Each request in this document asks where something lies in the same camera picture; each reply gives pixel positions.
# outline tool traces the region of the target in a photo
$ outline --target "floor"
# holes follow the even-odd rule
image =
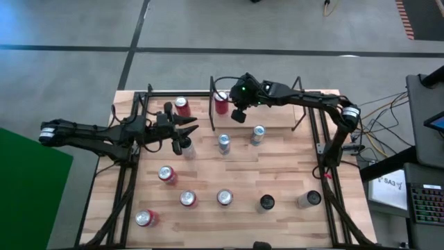
[[[34,140],[50,119],[104,126],[118,89],[207,89],[210,76],[245,72],[288,84],[301,76],[307,89],[340,89],[364,103],[444,64],[444,42],[407,39],[395,0],[342,0],[329,17],[322,10],[322,0],[2,0],[0,126]],[[395,114],[393,130],[412,143],[408,104]],[[395,123],[390,115],[380,121]],[[377,136],[396,151],[407,147],[390,133]],[[74,163],[49,249],[74,244],[97,161],[61,150]],[[379,243],[407,239],[402,218],[372,218]]]

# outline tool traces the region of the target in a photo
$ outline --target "can lid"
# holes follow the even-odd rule
[[[147,210],[140,211],[136,214],[136,223],[139,226],[146,226],[151,220],[151,215]]]
[[[228,144],[230,143],[230,136],[227,134],[221,134],[219,136],[219,143],[220,144]]]
[[[178,97],[178,98],[176,98],[176,101],[174,102],[174,104],[177,107],[183,107],[183,106],[187,105],[187,99],[185,97]]]
[[[265,194],[260,202],[261,206],[267,210],[270,210],[275,206],[275,199],[269,194]]]
[[[190,206],[194,200],[196,200],[196,195],[191,190],[186,190],[180,194],[180,202],[185,206]]]
[[[220,91],[220,92],[218,92],[219,94],[217,94],[217,93],[214,93],[214,98],[216,99],[216,101],[226,101],[226,100],[228,100],[228,95],[227,95],[227,93],[225,93],[225,92],[222,92],[222,91]]]
[[[256,135],[263,135],[263,134],[265,134],[265,127],[262,126],[262,125],[257,125],[254,128],[254,132],[255,132]]]
[[[222,189],[217,193],[217,201],[223,205],[228,205],[233,200],[233,193],[227,189]]]
[[[312,190],[307,193],[307,200],[311,205],[318,205],[321,199],[321,194],[319,194],[318,191]]]
[[[159,178],[162,180],[168,179],[173,173],[173,169],[170,166],[163,166],[159,169]]]

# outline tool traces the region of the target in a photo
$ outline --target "black metal frame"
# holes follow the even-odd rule
[[[300,76],[298,76],[296,78],[296,80],[293,83],[293,86],[291,87],[291,89],[294,89],[294,87],[296,86],[296,84],[299,83],[299,90],[304,90],[302,88],[302,81],[300,80]],[[211,123],[211,128],[213,131],[216,130],[216,128],[214,127],[214,122],[213,122],[213,101],[214,101],[214,90],[216,90],[216,86],[214,85],[214,79],[213,76],[210,77],[210,100],[209,100],[209,107],[208,107],[208,116],[210,117],[210,123]],[[307,115],[307,110],[306,107],[302,107],[302,109],[304,110],[304,113],[302,114],[302,116],[299,118],[299,120],[296,122],[296,125],[291,128],[291,131],[295,131],[296,128],[299,126],[299,124],[301,123],[301,121],[305,118],[305,116]]]
[[[296,79],[295,83],[293,84],[293,87],[296,85],[297,82],[298,82],[298,79]],[[145,100],[144,100],[146,107],[148,107],[148,100],[152,97],[177,97],[177,96],[184,96],[184,97],[208,97],[208,96],[210,96],[210,97],[212,97],[211,90],[209,92],[207,92],[207,91],[192,91],[192,92],[162,92],[161,91],[161,92],[156,92],[156,91],[153,91],[152,88],[149,88],[148,92],[135,92],[134,99],[138,98],[139,94],[145,94],[145,93],[148,93],[146,95],[147,98],[145,98]],[[137,109],[138,109],[138,104],[137,104],[137,106],[135,106],[133,104],[131,112],[137,113]],[[308,113],[309,113],[309,118],[310,118],[311,129],[313,132],[313,140],[314,140],[314,144],[316,145],[317,143],[320,142],[320,139],[319,139],[319,133],[318,133],[317,125],[316,125],[314,110],[313,110],[313,108],[308,108],[308,111],[309,111]],[[322,130],[323,130],[323,134],[325,137],[325,142],[328,142],[328,141],[330,141],[330,134],[328,131],[328,126],[327,126],[324,112],[320,112],[320,119],[321,119],[321,126],[322,126]],[[318,159],[318,163],[321,163],[321,155],[317,153],[317,150],[315,150],[315,153],[316,153],[316,156]],[[115,198],[114,198],[112,213],[108,217],[108,219],[104,223],[104,225],[102,226],[101,230],[99,230],[99,232],[98,232],[98,234],[101,234],[103,236],[108,234],[106,244],[100,245],[102,240],[100,240],[100,241],[96,240],[96,242],[94,242],[96,244],[93,244],[93,245],[91,245],[91,244],[90,245],[79,245],[80,236],[81,236],[83,225],[84,225],[85,219],[86,219],[86,210],[87,210],[87,205],[86,205],[85,212],[83,213],[82,222],[80,223],[80,228],[78,231],[78,237],[77,237],[78,240],[76,241],[75,247],[70,248],[70,249],[82,249],[82,247],[85,247],[86,249],[125,249],[126,248],[126,239],[127,239],[127,235],[128,235],[128,227],[129,227],[129,222],[130,222],[130,211],[131,211],[131,206],[132,206],[132,202],[133,202],[135,182],[136,182],[137,170],[138,170],[139,151],[135,152],[134,157],[137,157],[137,164],[135,164],[133,166],[122,166],[121,167],[121,170],[119,172],[118,181],[117,181],[117,188],[116,188],[116,194],[115,194]],[[130,180],[129,180],[127,190],[124,192],[123,196],[121,196],[121,193],[123,190],[123,183],[124,183],[124,179],[125,179],[125,174],[126,174],[126,170],[128,168],[131,168],[131,170],[132,170],[131,175],[130,175]],[[321,176],[323,176],[324,173],[325,173],[324,167],[319,167],[319,174]],[[335,168],[332,168],[332,180],[333,180],[333,184],[334,184],[335,195],[337,198],[337,201],[335,201],[335,203],[339,203],[343,207],[342,191],[340,188],[341,185],[339,183],[339,176],[338,176],[337,170]],[[326,189],[328,189],[328,187],[326,186],[326,185],[328,185],[328,183],[322,182],[322,181],[321,181],[321,183],[322,183],[323,192],[325,193]],[[325,210],[327,213],[327,223],[328,223],[329,230],[330,230],[330,238],[332,239],[332,248],[341,248],[341,249],[350,249],[350,250],[351,249],[374,249],[374,250],[376,250],[376,249],[378,249],[378,250],[392,249],[392,250],[394,250],[394,248],[380,247],[377,245],[365,246],[365,245],[352,244],[351,237],[350,237],[350,231],[348,230],[347,226],[345,225],[345,221],[343,220],[343,218],[341,218],[341,223],[342,223],[342,228],[343,228],[343,232],[345,235],[345,238],[344,238],[345,243],[340,243],[338,240],[338,235],[337,235],[337,231],[336,231],[336,224],[334,223],[332,203],[330,202],[330,199],[325,198],[325,195],[324,195],[324,200],[325,200]],[[125,209],[124,216],[123,216],[123,224],[122,224],[120,241],[119,241],[119,243],[114,243],[115,223],[117,221],[117,218],[118,218],[120,212],[123,210],[123,207],[126,207],[126,209]]]

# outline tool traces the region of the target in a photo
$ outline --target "wooden tabletop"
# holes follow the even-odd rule
[[[323,92],[339,93],[337,90]],[[116,93],[114,104],[118,117],[129,115],[133,93]],[[162,110],[166,101],[173,100],[151,98],[148,109],[151,112]],[[294,132],[288,128],[267,130],[261,145],[254,147],[249,143],[250,128],[212,131],[208,98],[192,97],[189,102],[192,116],[198,118],[190,125],[199,125],[190,136],[196,159],[185,160],[183,156],[176,156],[168,141],[158,153],[141,152],[127,247],[251,248],[254,241],[268,242],[274,248],[330,247],[323,201],[305,210],[296,207],[296,199],[301,194],[310,190],[322,193],[320,181],[311,175],[317,162],[309,117],[306,116]],[[294,112],[295,117],[300,117],[302,109],[295,108]],[[327,122],[333,136],[336,126],[329,117]],[[322,134],[319,121],[318,129]],[[218,152],[217,136],[221,133],[228,133],[232,138],[231,152],[226,156]],[[157,149],[157,145],[150,144],[149,148]],[[353,157],[344,156],[343,159],[355,163]],[[102,158],[99,169],[111,164],[109,159]],[[170,165],[177,171],[177,185],[168,186],[158,179],[157,172],[163,165]],[[375,242],[359,170],[341,164],[338,172],[347,213],[366,237]],[[90,240],[109,216],[118,173],[119,167],[112,167],[96,177],[81,242]],[[220,207],[216,201],[216,194],[222,188],[234,194],[234,201],[228,208]],[[179,203],[180,193],[188,189],[193,190],[199,199],[198,206],[192,210]],[[264,194],[272,195],[276,203],[271,211],[259,214],[255,204]],[[136,225],[134,216],[142,209],[158,212],[160,223],[153,228]],[[339,239],[343,242],[339,216],[334,214]],[[119,224],[117,228],[115,238],[119,240]]]

